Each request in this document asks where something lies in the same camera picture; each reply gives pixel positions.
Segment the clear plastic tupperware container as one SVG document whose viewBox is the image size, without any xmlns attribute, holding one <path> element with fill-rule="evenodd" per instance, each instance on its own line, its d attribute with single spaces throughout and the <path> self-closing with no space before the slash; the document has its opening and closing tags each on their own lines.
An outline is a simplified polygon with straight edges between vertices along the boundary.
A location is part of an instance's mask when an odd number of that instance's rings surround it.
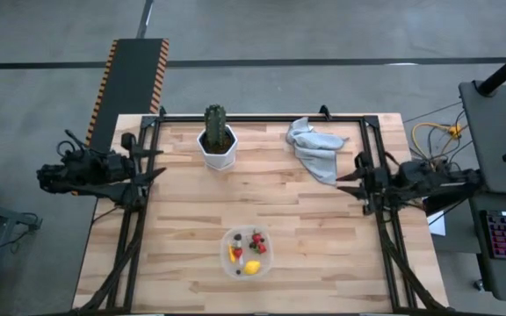
<svg viewBox="0 0 506 316">
<path fill-rule="evenodd" d="M 249 244 L 254 242 L 252 240 L 252 235 L 254 233 L 260 233 L 262 236 L 262 241 L 259 243 L 263 243 L 266 247 L 266 252 L 262 254 L 258 254 L 255 248 L 249 248 Z M 240 234 L 242 239 L 240 241 L 236 241 L 234 236 L 236 234 Z M 228 244 L 231 244 L 233 248 L 241 248 L 242 256 L 240 258 L 236 258 L 235 263 L 232 263 L 229 259 L 228 255 Z M 234 228 L 229 229 L 221 238 L 220 241 L 220 259 L 221 266 L 224 271 L 232 278 L 236 280 L 245 280 L 252 281 L 254 279 L 258 279 L 264 274 L 266 274 L 270 269 L 273 263 L 273 252 L 272 252 L 272 244 L 271 238 L 268 234 L 268 231 L 265 226 L 236 226 Z M 261 262 L 261 269 L 255 275 L 245 275 L 243 273 L 243 267 L 247 261 L 255 260 Z M 236 275 L 236 271 L 240 270 L 242 272 L 241 275 Z"/>
</svg>

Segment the white hexagonal plant pot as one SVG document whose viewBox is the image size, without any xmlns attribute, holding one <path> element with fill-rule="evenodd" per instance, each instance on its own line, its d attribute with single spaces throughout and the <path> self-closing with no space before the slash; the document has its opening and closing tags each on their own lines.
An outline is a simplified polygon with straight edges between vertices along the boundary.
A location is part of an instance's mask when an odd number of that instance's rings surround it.
<svg viewBox="0 0 506 316">
<path fill-rule="evenodd" d="M 235 163 L 235 153 L 238 146 L 238 139 L 236 138 L 234 131 L 230 125 L 225 125 L 226 133 L 231 140 L 231 146 L 223 154 L 210 154 L 206 151 L 206 147 L 203 145 L 206 138 L 206 130 L 203 129 L 197 137 L 197 143 L 199 144 L 200 151 L 204 157 L 204 161 L 207 167 L 216 170 L 224 170 L 230 168 Z"/>
</svg>

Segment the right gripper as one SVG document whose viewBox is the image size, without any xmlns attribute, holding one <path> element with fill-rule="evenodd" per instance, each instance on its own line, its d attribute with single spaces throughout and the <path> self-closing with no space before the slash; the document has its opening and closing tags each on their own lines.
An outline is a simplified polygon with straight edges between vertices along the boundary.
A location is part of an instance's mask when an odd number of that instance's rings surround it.
<svg viewBox="0 0 506 316">
<path fill-rule="evenodd" d="M 358 161 L 361 169 L 357 168 L 348 175 L 339 176 L 336 180 L 355 181 L 362 177 L 363 170 L 363 189 L 359 187 L 338 187 L 338 189 L 352 195 L 357 200 L 363 200 L 365 192 L 366 202 L 363 207 L 363 214 L 371 215 L 384 206 L 385 169 L 383 167 L 376 168 L 367 152 L 360 153 Z"/>
</svg>

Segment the green cactus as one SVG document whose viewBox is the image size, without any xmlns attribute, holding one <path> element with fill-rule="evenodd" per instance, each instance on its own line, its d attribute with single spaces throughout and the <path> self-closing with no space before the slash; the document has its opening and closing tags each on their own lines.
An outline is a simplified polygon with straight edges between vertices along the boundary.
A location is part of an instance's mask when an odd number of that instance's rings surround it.
<svg viewBox="0 0 506 316">
<path fill-rule="evenodd" d="M 211 104 L 205 111 L 205 149 L 211 154 L 221 154 L 227 150 L 226 111 L 219 104 Z"/>
</svg>

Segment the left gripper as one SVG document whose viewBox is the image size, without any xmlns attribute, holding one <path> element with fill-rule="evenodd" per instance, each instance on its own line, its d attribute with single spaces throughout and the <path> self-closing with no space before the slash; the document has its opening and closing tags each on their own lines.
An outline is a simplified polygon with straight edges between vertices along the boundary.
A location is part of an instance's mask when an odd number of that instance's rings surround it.
<svg viewBox="0 0 506 316">
<path fill-rule="evenodd" d="M 136 184 L 139 186 L 149 186 L 166 170 L 166 168 L 153 169 L 145 174 L 138 175 L 138 158 L 156 156 L 162 154 L 163 151 L 138 149 L 137 139 L 132 133 L 123 133 L 120 145 L 128 152 L 128 157 L 123 161 L 123 170 L 126 175 L 122 182 L 123 191 L 120 196 L 119 205 L 134 206 L 138 200 L 138 187 Z"/>
</svg>

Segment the grey cloth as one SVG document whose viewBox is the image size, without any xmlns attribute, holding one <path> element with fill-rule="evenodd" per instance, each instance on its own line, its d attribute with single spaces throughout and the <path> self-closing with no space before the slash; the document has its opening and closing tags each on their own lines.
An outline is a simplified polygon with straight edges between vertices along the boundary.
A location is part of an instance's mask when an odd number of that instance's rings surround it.
<svg viewBox="0 0 506 316">
<path fill-rule="evenodd" d="M 286 133 L 286 142 L 308 173 L 319 183 L 334 186 L 337 179 L 336 152 L 348 137 L 318 133 L 308 117 L 294 120 Z"/>
</svg>

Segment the black ramp with hazard stripes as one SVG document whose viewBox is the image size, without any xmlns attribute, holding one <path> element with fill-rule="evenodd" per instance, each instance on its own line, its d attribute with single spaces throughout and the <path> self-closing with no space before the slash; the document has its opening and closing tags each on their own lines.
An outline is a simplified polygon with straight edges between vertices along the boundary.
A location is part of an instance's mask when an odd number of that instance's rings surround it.
<svg viewBox="0 0 506 316">
<path fill-rule="evenodd" d="M 167 39 L 116 39 L 105 63 L 84 143 L 107 153 L 121 114 L 157 114 L 170 43 Z"/>
</svg>

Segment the grey desk with keyboard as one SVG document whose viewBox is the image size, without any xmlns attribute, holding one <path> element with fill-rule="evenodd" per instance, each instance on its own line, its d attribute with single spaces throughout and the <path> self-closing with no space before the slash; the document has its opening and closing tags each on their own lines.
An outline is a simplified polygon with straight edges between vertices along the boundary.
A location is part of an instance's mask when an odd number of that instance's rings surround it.
<svg viewBox="0 0 506 316">
<path fill-rule="evenodd" d="M 506 300 L 506 260 L 494 259 L 488 251 L 487 241 L 481 225 L 480 213 L 506 211 L 506 195 L 483 193 L 470 200 L 474 230 L 481 252 L 477 255 L 484 287 L 495 298 Z"/>
</svg>

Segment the black metal table frame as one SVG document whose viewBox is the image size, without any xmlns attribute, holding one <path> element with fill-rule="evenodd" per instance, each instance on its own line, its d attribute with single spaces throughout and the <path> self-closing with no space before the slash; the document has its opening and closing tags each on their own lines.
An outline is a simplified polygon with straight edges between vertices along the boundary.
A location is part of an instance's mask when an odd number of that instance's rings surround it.
<svg viewBox="0 0 506 316">
<path fill-rule="evenodd" d="M 206 166 L 201 115 L 167 114 L 155 143 L 145 215 L 98 202 L 73 307 L 85 312 L 134 229 L 141 246 L 102 310 L 122 313 L 390 312 L 419 301 L 384 263 L 376 219 L 354 197 L 311 177 L 286 143 L 291 114 L 234 114 L 235 163 Z M 220 241 L 236 226 L 265 226 L 271 269 L 252 281 L 221 266 Z"/>
</svg>

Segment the white paper sheet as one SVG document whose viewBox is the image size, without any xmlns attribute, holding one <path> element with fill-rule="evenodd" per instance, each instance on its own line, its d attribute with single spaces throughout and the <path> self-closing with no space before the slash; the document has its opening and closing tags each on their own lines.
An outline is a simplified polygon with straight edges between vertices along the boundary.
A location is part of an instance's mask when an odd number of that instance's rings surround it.
<svg viewBox="0 0 506 316">
<path fill-rule="evenodd" d="M 436 212 L 427 217 L 429 231 L 432 235 L 446 236 L 444 212 Z"/>
</svg>

